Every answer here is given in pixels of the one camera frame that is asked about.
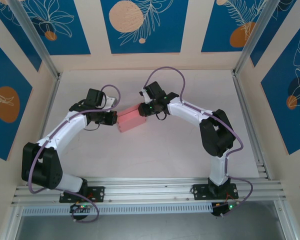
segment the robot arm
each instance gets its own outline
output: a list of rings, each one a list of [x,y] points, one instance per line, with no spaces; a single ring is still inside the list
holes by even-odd
[[[81,194],[85,196],[88,187],[87,181],[83,178],[64,173],[59,157],[62,156],[66,146],[74,136],[90,122],[110,126],[117,123],[117,112],[87,112],[79,114],[74,118],[71,117],[85,110],[108,109],[116,104],[116,102],[117,99],[115,97],[108,97],[102,91],[89,89],[86,99],[74,104],[69,109],[64,120],[51,133],[40,139],[37,143],[28,142],[24,146],[22,156],[22,179],[28,181],[31,165],[35,156],[43,144],[48,140],[48,144],[45,146],[39,157],[42,159],[42,162],[38,162],[35,165],[32,182],[47,189],[67,190],[74,193],[81,192]]]
[[[141,116],[148,117],[163,112],[165,115],[178,116],[199,127],[202,145],[211,155],[209,182],[213,188],[212,192],[218,192],[224,184],[230,184],[225,175],[226,154],[233,147],[236,138],[222,124],[204,114],[213,115],[232,128],[223,110],[211,111],[186,101],[181,102],[179,95],[173,92],[166,94],[156,81],[142,89],[140,95],[145,99],[138,108]]]

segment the purple cable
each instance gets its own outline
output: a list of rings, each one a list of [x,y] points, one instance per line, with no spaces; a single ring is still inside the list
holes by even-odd
[[[116,104],[115,104],[114,106],[109,107],[109,108],[107,108],[107,109],[84,110],[84,111],[78,112],[78,113],[72,115],[71,117],[69,117],[69,121],[72,120],[73,118],[75,118],[76,116],[80,115],[80,114],[93,113],[93,112],[105,112],[105,111],[112,110],[112,109],[114,109],[116,106],[118,106],[118,104],[119,104],[119,102],[120,102],[120,100],[121,100],[121,93],[120,93],[119,89],[118,89],[116,86],[112,85],[112,84],[107,84],[107,85],[105,85],[105,86],[103,86],[103,87],[101,88],[101,91],[102,91],[103,89],[105,89],[106,87],[112,87],[112,88],[114,88],[114,89],[117,91],[117,93],[118,93],[118,101],[116,102]],[[33,162],[32,162],[32,165],[31,165],[31,168],[30,168],[29,178],[28,178],[28,188],[29,188],[30,193],[32,193],[32,194],[37,194],[37,193],[40,193],[41,191],[43,191],[43,190],[46,189],[45,187],[43,187],[43,188],[41,188],[41,189],[39,189],[39,190],[37,190],[37,191],[34,191],[33,188],[32,188],[32,176],[33,176],[33,174],[34,174],[35,166],[36,166],[36,164],[37,164],[37,161],[38,161],[38,159],[39,159],[40,154],[41,154],[42,151],[45,149],[46,145],[52,140],[52,138],[57,134],[57,132],[59,132],[60,129],[62,129],[67,123],[68,123],[68,121],[64,121],[64,122],[63,122],[63,123],[62,123],[62,124],[61,124],[61,125],[60,125],[60,126],[59,126],[52,134],[51,134],[51,136],[49,137],[49,140],[47,140],[47,141],[44,142],[44,144],[40,147],[39,151],[38,151],[37,154],[35,155],[35,157],[34,157],[34,159],[33,159]],[[97,216],[96,216],[95,219],[93,219],[93,220],[88,220],[88,221],[82,221],[82,220],[80,220],[80,221],[77,221],[78,223],[92,223],[92,222],[94,222],[94,221],[96,221],[96,220],[98,219],[98,216],[99,216],[99,209],[98,209],[97,205],[95,205],[91,200],[89,200],[88,198],[86,198],[86,197],[84,197],[84,196],[82,196],[82,195],[80,195],[80,194],[78,194],[78,193],[75,193],[75,192],[71,192],[71,191],[64,191],[64,192],[66,192],[66,193],[68,193],[68,194],[75,195],[75,196],[80,197],[80,198],[82,198],[82,199],[85,199],[85,200],[88,201],[90,204],[92,204],[92,205],[95,207],[96,211],[97,211]]]
[[[185,90],[185,87],[186,87],[186,79],[185,79],[185,76],[182,74],[182,72],[180,72],[178,69],[176,69],[176,68],[174,68],[174,67],[172,67],[172,66],[162,66],[162,67],[159,67],[159,68],[155,69],[155,70],[150,74],[150,76],[148,77],[148,79],[146,80],[145,85],[143,86],[143,88],[145,88],[145,87],[147,86],[147,84],[148,84],[150,78],[152,77],[152,75],[153,75],[155,72],[157,72],[158,70],[161,70],[161,69],[172,69],[172,70],[177,71],[177,72],[181,75],[181,77],[182,77],[182,79],[183,79],[183,86],[182,86],[182,89],[181,89],[181,92],[180,92],[180,101],[183,102],[182,96],[183,96],[183,93],[184,93],[184,90]],[[189,108],[191,108],[191,109],[193,109],[193,110],[198,111],[199,113],[201,113],[201,110],[200,110],[200,109],[198,109],[198,108],[196,108],[196,107],[194,107],[194,106],[191,106],[191,105],[187,104],[186,102],[184,102],[183,104],[184,104],[185,106],[187,106],[187,107],[189,107]],[[243,200],[236,206],[236,208],[238,208],[239,206],[241,206],[241,205],[242,205],[242,204],[250,197],[250,195],[252,194],[252,192],[253,192],[253,190],[254,190],[254,186],[252,185],[252,183],[251,183],[250,181],[248,181],[248,180],[246,180],[246,179],[244,179],[244,178],[241,178],[241,177],[234,177],[234,176],[230,176],[230,175],[228,174],[228,158],[229,158],[229,155],[230,155],[230,154],[233,154],[233,153],[236,153],[236,152],[241,151],[241,150],[244,148],[244,143],[242,142],[242,140],[240,139],[240,137],[235,133],[235,131],[233,131],[233,130],[231,129],[231,127],[229,127],[229,126],[228,126],[225,122],[223,122],[221,119],[219,119],[219,118],[217,118],[217,117],[215,117],[215,116],[213,116],[212,114],[209,114],[209,113],[207,113],[207,112],[204,112],[203,114],[204,114],[204,115],[207,115],[207,116],[209,116],[210,118],[213,118],[214,120],[216,120],[216,121],[218,121],[219,123],[221,123],[226,129],[229,130],[230,133],[233,134],[233,136],[235,136],[235,138],[236,138],[236,139],[239,141],[239,143],[240,143],[240,147],[239,147],[239,148],[234,149],[234,150],[231,150],[231,151],[229,151],[229,152],[225,155],[225,162],[224,162],[224,174],[225,174],[228,178],[233,179],[233,180],[239,180],[239,181],[248,183],[248,184],[251,186],[251,189],[250,189],[250,192],[248,193],[248,195],[247,195],[246,197],[244,197]],[[223,214],[222,216],[224,217],[224,216],[228,215],[228,214],[231,213],[231,212],[232,212],[232,211],[229,211],[229,212]]]

